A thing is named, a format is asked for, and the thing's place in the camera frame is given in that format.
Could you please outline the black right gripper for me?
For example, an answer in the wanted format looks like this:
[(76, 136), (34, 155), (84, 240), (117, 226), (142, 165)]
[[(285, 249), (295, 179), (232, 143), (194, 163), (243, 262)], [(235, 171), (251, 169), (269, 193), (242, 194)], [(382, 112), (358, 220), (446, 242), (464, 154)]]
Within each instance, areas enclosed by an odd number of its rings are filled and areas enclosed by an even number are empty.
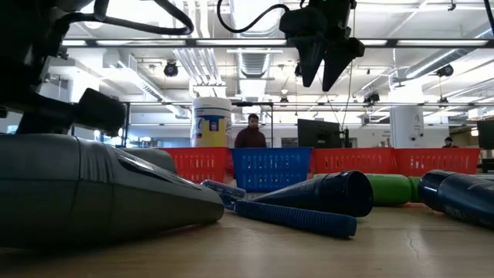
[[(364, 44), (350, 38), (351, 27), (348, 26), (350, 11), (356, 8), (356, 1), (310, 0), (310, 6), (320, 12), (327, 23), (319, 38), (303, 38), (296, 44), (299, 67), (303, 85), (310, 87), (324, 57), (322, 89), (328, 92), (347, 66), (364, 55)], [(335, 44), (326, 52), (327, 43)]]

